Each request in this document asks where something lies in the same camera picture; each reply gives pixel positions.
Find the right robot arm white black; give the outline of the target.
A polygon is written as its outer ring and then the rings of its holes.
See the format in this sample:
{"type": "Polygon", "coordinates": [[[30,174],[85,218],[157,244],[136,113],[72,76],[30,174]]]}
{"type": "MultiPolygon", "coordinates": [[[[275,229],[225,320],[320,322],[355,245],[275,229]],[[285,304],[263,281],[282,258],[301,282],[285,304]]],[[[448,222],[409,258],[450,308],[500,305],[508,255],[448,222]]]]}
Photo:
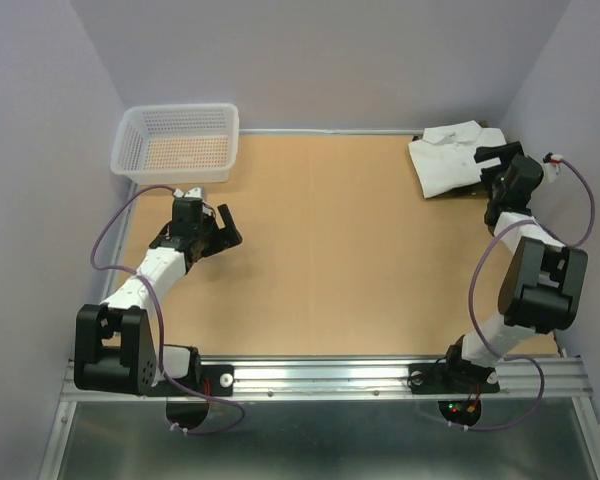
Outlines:
{"type": "Polygon", "coordinates": [[[582,242],[566,244],[532,214],[533,192],[570,164],[548,153],[536,161],[518,142],[480,147],[474,160],[488,194],[484,222],[494,244],[503,243],[512,258],[497,298],[497,311],[451,345],[440,366],[443,384],[452,390],[495,380],[495,366],[521,343],[574,322],[582,294],[588,255],[582,242]]]}

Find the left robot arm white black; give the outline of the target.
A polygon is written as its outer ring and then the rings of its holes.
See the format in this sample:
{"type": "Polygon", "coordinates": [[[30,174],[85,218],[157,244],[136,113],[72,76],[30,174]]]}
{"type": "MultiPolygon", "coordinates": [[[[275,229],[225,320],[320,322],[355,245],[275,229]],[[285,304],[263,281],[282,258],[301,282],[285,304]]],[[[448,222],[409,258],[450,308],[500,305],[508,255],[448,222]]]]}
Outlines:
{"type": "Polygon", "coordinates": [[[86,304],[78,311],[75,386],[88,391],[147,394],[159,367],[150,325],[155,304],[196,262],[242,241],[228,205],[212,209],[200,197],[176,198],[171,220],[122,286],[101,303],[86,304]]]}

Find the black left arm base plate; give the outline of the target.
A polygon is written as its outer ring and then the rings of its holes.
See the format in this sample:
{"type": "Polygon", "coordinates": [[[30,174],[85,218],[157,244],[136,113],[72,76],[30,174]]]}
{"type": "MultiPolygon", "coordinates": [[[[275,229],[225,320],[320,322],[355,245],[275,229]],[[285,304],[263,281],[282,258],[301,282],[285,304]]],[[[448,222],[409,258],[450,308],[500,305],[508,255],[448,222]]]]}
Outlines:
{"type": "MultiPolygon", "coordinates": [[[[196,377],[195,373],[188,373],[185,377],[177,379],[177,382],[204,395],[231,397],[233,395],[233,384],[224,386],[221,383],[223,375],[233,377],[234,367],[229,364],[202,365],[199,377],[196,377]]],[[[149,398],[183,397],[188,396],[188,393],[172,385],[167,380],[160,380],[155,386],[149,388],[146,396],[149,398]]]]}

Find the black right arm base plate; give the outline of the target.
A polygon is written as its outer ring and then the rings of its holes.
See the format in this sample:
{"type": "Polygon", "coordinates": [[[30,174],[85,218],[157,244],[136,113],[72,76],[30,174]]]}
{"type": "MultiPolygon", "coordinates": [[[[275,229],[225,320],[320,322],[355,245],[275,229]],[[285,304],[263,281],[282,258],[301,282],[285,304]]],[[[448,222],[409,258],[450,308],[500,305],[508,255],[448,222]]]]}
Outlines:
{"type": "Polygon", "coordinates": [[[498,393],[498,381],[489,383],[495,374],[493,368],[471,364],[447,366],[443,362],[413,363],[409,365],[407,385],[416,395],[498,393]]]}

